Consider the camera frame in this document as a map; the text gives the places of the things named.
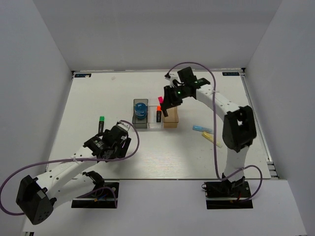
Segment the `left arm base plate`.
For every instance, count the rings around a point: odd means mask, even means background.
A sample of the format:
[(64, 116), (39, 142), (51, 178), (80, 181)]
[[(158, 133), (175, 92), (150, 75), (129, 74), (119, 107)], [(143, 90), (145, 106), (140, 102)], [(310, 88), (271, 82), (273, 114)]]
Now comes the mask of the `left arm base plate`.
[(119, 185), (119, 182), (105, 182), (104, 186), (111, 190), (101, 189), (83, 198), (74, 199), (71, 208), (115, 209), (118, 206)]

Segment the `pink cap highlighter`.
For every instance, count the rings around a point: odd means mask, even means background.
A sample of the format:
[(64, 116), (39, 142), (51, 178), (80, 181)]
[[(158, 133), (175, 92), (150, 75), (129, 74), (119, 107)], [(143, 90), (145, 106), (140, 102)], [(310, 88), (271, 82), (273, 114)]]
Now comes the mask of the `pink cap highlighter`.
[(159, 101), (159, 104), (161, 106), (161, 111), (163, 113), (163, 116), (168, 117), (168, 112), (167, 112), (167, 109), (168, 109), (167, 105), (168, 104), (164, 102), (164, 99), (162, 96), (158, 97), (158, 101)]

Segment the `light blue pen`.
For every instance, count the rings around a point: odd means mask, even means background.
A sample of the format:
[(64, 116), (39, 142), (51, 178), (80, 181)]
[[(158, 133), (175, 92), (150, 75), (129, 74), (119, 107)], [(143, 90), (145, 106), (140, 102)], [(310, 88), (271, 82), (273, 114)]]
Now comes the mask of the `light blue pen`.
[(209, 133), (209, 134), (213, 134), (213, 133), (214, 133), (213, 129), (211, 129), (211, 128), (206, 128), (206, 127), (203, 127), (203, 126), (198, 126), (198, 125), (194, 125), (194, 126), (192, 127), (192, 129), (193, 129), (194, 131), (198, 131), (198, 132), (206, 132), (206, 133)]

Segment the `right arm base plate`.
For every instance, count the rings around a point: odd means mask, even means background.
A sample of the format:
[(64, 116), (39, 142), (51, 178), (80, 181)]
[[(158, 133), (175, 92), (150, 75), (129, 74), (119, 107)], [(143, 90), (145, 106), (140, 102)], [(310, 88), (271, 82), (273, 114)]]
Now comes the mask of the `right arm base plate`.
[(253, 209), (252, 200), (246, 200), (251, 196), (249, 183), (229, 190), (223, 182), (204, 182), (201, 188), (205, 192), (206, 208), (208, 210), (219, 209)]

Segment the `blue tape roll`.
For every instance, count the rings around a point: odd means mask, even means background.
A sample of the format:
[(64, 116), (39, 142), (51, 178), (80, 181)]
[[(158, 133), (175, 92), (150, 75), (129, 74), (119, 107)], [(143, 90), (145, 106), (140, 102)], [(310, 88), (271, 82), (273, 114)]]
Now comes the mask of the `blue tape roll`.
[(145, 119), (147, 117), (148, 108), (143, 102), (138, 102), (134, 105), (134, 113), (138, 119)]

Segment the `pale yellow pen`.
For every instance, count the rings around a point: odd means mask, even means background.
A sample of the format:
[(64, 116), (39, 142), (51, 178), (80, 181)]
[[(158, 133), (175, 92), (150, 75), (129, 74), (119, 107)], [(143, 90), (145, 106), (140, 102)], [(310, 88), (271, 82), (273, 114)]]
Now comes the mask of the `pale yellow pen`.
[(211, 143), (216, 144), (217, 147), (222, 148), (222, 144), (218, 140), (216, 140), (215, 142), (214, 135), (207, 132), (202, 132), (202, 136), (208, 141), (210, 141)]

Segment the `orange cap highlighter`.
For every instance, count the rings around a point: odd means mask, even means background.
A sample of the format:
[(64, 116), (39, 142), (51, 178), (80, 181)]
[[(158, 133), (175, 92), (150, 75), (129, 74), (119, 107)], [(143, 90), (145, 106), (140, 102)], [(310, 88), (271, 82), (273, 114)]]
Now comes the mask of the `orange cap highlighter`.
[(157, 109), (156, 109), (156, 123), (161, 123), (161, 115), (162, 115), (161, 106), (157, 106)]

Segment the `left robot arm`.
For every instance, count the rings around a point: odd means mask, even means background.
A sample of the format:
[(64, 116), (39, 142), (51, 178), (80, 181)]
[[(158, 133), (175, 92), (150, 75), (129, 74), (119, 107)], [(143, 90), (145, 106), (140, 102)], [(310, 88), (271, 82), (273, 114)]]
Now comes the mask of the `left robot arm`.
[(44, 222), (55, 208), (84, 195), (99, 196), (106, 186), (104, 178), (88, 168), (123, 159), (131, 138), (130, 124), (119, 121), (110, 130), (85, 141), (68, 160), (36, 177), (26, 176), (19, 185), (16, 203), (33, 225)]

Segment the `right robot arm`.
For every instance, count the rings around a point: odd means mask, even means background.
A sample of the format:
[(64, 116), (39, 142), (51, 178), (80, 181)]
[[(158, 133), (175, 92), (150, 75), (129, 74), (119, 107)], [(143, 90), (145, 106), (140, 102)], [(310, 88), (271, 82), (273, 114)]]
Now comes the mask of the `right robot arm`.
[(168, 110), (178, 107), (183, 99), (192, 97), (213, 111), (214, 118), (223, 121), (222, 139), (227, 147), (227, 159), (221, 181), (223, 192), (234, 196), (245, 181), (245, 159), (249, 147), (256, 138), (253, 110), (250, 106), (241, 107), (216, 91), (216, 83), (205, 78), (197, 78), (191, 67), (165, 74), (169, 85), (165, 86), (164, 96), (159, 97), (164, 117)]

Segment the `green cap highlighter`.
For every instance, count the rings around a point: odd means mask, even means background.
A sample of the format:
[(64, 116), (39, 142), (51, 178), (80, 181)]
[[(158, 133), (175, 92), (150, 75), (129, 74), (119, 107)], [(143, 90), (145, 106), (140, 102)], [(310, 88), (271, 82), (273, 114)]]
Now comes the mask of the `green cap highlighter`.
[(100, 134), (104, 131), (104, 123), (105, 123), (105, 117), (100, 116), (99, 122), (98, 122), (98, 134)]

